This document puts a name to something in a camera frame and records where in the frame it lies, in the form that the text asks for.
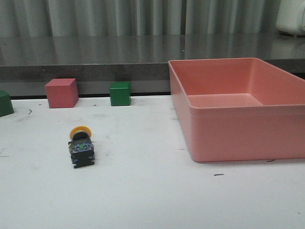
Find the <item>green cube block centre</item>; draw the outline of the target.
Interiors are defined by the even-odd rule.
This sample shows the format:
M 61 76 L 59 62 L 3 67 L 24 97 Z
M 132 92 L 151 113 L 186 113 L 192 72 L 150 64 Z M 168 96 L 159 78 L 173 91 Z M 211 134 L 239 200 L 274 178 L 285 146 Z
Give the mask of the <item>green cube block centre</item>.
M 131 105 L 131 86 L 129 82 L 113 82 L 110 86 L 111 106 Z

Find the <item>grey curtain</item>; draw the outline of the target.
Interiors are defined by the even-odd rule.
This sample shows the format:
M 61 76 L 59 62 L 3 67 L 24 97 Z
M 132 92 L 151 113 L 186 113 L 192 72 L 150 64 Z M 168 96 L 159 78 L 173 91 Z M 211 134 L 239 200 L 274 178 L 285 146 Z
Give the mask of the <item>grey curtain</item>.
M 274 31 L 278 0 L 3 0 L 0 35 L 125 36 Z

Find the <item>yellow push button switch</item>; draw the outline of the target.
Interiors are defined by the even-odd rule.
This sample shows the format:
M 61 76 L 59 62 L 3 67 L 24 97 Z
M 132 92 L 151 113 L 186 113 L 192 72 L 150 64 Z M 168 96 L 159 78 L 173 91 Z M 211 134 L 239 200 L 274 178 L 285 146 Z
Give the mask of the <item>yellow push button switch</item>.
M 71 130 L 68 147 L 74 168 L 94 165 L 95 152 L 91 136 L 91 129 L 84 125 Z

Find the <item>white appliance on counter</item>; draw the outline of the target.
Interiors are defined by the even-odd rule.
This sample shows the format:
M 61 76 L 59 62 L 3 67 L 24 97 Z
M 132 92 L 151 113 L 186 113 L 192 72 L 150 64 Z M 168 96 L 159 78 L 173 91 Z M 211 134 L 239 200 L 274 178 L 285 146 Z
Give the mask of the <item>white appliance on counter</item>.
M 305 1 L 281 0 L 275 27 L 282 33 L 293 36 L 304 36 Z

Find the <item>green block left edge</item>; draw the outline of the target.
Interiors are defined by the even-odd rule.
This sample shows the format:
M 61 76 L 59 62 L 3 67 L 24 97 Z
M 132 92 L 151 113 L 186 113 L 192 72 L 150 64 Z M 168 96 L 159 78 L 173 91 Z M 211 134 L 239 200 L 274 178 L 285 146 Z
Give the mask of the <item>green block left edge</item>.
M 14 113 L 10 95 L 0 90 L 0 117 Z

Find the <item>dark grey counter shelf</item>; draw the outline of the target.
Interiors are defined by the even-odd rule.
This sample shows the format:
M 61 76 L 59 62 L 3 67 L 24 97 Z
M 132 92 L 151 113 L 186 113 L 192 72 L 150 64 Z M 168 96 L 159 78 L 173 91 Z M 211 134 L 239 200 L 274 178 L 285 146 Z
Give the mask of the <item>dark grey counter shelf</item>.
M 82 97 L 128 81 L 134 95 L 169 94 L 170 60 L 256 57 L 305 75 L 305 39 L 286 34 L 11 37 L 0 41 L 0 87 L 14 98 L 43 98 L 45 84 L 74 78 Z

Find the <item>pink plastic bin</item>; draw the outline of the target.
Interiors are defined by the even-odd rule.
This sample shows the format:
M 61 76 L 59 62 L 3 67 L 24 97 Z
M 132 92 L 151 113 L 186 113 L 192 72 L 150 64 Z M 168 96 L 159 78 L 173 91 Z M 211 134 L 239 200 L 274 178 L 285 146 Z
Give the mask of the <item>pink plastic bin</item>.
M 169 61 L 171 96 L 192 160 L 305 156 L 305 82 L 257 58 Z

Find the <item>pink cube block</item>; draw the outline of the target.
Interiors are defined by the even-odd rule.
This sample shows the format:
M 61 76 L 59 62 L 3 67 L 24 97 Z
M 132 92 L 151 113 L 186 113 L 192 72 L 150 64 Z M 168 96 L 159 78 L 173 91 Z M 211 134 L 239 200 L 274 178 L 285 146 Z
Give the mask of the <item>pink cube block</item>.
M 73 108 L 79 100 L 75 78 L 52 79 L 45 90 L 49 108 Z

